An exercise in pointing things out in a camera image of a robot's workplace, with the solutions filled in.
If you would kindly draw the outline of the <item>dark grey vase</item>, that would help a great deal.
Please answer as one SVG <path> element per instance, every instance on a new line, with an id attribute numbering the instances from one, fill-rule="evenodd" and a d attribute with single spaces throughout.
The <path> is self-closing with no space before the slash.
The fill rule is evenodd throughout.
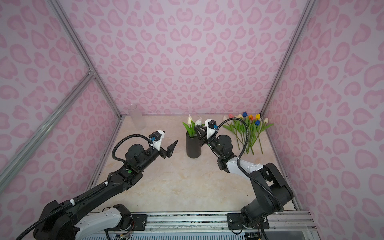
<path id="1" fill-rule="evenodd" d="M 190 137 L 189 133 L 186 133 L 186 153 L 191 159 L 196 159 L 202 154 L 202 149 L 197 135 Z"/>

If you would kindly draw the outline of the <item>pink tulip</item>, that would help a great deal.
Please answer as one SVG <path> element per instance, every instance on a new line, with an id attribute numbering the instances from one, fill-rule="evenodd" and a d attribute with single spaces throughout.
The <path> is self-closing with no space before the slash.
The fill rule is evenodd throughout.
<path id="1" fill-rule="evenodd" d="M 234 118 L 235 116 L 234 116 L 233 114 L 229 114 L 228 117 L 229 117 L 229 118 Z"/>

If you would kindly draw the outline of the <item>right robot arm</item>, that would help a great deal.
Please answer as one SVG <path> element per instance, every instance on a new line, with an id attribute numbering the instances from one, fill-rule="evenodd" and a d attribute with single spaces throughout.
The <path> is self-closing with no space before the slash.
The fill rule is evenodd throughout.
<path id="1" fill-rule="evenodd" d="M 217 135 L 225 123 L 235 121 L 242 123 L 245 133 L 243 148 L 239 155 L 233 152 L 231 137 Z M 196 125 L 200 146 L 207 145 L 217 156 L 218 167 L 221 171 L 239 175 L 252 184 L 256 198 L 240 210 L 240 227 L 246 229 L 264 230 L 267 227 L 267 217 L 284 211 L 284 205 L 294 198 L 293 191 L 282 176 L 276 165 L 253 164 L 241 159 L 251 140 L 250 128 L 247 122 L 240 118 L 230 118 L 217 125 L 217 122 L 207 119 L 203 126 Z"/>

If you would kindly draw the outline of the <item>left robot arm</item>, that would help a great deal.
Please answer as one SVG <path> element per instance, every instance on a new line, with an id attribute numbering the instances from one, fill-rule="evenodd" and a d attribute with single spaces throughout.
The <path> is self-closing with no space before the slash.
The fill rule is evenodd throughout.
<path id="1" fill-rule="evenodd" d="M 157 157 L 170 158 L 177 142 L 167 149 L 161 143 L 165 132 L 158 130 L 148 137 L 141 134 L 132 134 L 120 140 L 112 150 L 112 158 L 122 162 L 122 167 L 109 173 L 107 179 L 85 193 L 59 204 L 52 201 L 47 204 L 38 221 L 24 230 L 17 238 L 22 240 L 30 232 L 36 240 L 80 240 L 95 232 L 118 228 L 132 229 L 130 211 L 121 204 L 115 205 L 108 211 L 108 216 L 93 220 L 91 224 L 85 221 L 90 219 L 89 213 L 112 197 L 132 188 L 142 177 L 144 170 Z M 116 156 L 117 149 L 127 140 L 140 138 L 145 140 L 149 147 L 144 149 L 140 144 L 129 147 L 125 158 Z"/>

